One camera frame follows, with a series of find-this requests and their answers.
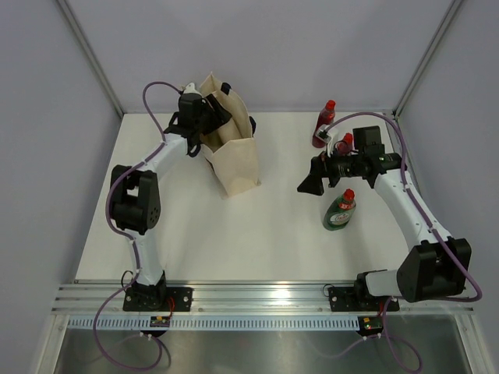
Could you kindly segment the green dish soap bottle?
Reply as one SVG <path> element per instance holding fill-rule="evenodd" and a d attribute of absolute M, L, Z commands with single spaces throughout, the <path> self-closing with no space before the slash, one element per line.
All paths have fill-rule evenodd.
<path fill-rule="evenodd" d="M 346 189 L 334 200 L 322 220 L 325 229 L 337 231 L 349 223 L 356 209 L 355 197 L 355 192 L 352 189 Z"/>

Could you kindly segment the red dish soap bottle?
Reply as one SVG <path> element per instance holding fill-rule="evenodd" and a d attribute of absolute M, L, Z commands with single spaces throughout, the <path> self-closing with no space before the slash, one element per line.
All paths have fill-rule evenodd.
<path fill-rule="evenodd" d="M 334 153 L 338 156 L 349 155 L 353 148 L 353 134 L 347 132 L 341 140 L 334 145 Z"/>
<path fill-rule="evenodd" d="M 312 146 L 314 146 L 317 149 L 326 146 L 324 140 L 320 138 L 317 134 L 324 126 L 328 126 L 334 121 L 335 106 L 336 102 L 334 100 L 329 100 L 324 105 L 323 109 L 320 111 L 320 114 L 318 115 L 316 127 L 313 131 L 312 140 L 311 140 Z"/>

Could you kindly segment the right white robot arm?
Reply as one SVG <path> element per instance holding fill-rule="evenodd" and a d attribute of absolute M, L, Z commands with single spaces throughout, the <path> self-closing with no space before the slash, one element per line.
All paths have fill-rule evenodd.
<path fill-rule="evenodd" d="M 453 238 L 434 217 L 415 190 L 411 175 L 398 153 L 388 153 L 377 126 L 353 131 L 354 153 L 328 154 L 312 158 L 310 171 L 298 192 L 324 194 L 324 180 L 331 187 L 341 178 L 361 178 L 368 182 L 394 216 L 408 255 L 396 270 L 378 270 L 358 275 L 353 300 L 361 309 L 371 309 L 380 298 L 395 296 L 407 302 L 451 300 L 465 288 L 465 272 L 471 246 Z"/>

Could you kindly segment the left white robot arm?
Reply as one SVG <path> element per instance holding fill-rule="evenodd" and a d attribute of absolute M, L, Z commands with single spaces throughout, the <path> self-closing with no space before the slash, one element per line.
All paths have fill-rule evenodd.
<path fill-rule="evenodd" d="M 131 302 L 153 311 L 168 300 L 165 271 L 159 264 L 152 230 L 161 216 L 159 181 L 184 157 L 195 157 L 201 137 L 226 124 L 232 115 L 214 94 L 197 91 L 180 94 L 178 110 L 168 127 L 161 130 L 161 141 L 134 166 L 117 165 L 111 172 L 111 186 L 105 214 L 110 228 L 124 236 L 131 249 L 134 276 L 126 289 Z"/>

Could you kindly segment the beige lotion bottle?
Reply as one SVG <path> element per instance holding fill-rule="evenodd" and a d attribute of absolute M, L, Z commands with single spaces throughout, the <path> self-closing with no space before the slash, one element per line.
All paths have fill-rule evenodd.
<path fill-rule="evenodd" d="M 220 126 L 217 130 L 217 133 L 220 137 L 222 145 L 225 145 L 229 141 L 241 138 L 240 132 L 233 119 Z"/>

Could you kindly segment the beige canvas tote bag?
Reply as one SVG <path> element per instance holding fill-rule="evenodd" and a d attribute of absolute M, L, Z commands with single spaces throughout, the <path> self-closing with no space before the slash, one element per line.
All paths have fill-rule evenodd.
<path fill-rule="evenodd" d="M 254 139 L 256 122 L 242 98 L 232 87 L 210 74 L 199 91 L 204 97 L 213 94 L 230 112 L 241 138 L 221 144 L 217 130 L 201 137 L 201 150 L 218 180 L 225 198 L 236 196 L 260 184 L 257 144 Z"/>

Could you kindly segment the red dish soap bottle front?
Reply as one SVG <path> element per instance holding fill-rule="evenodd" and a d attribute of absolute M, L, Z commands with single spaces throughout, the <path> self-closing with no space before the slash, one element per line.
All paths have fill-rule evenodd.
<path fill-rule="evenodd" d="M 353 134 L 347 132 L 341 140 L 334 145 L 334 153 L 338 156 L 349 155 L 353 148 Z"/>

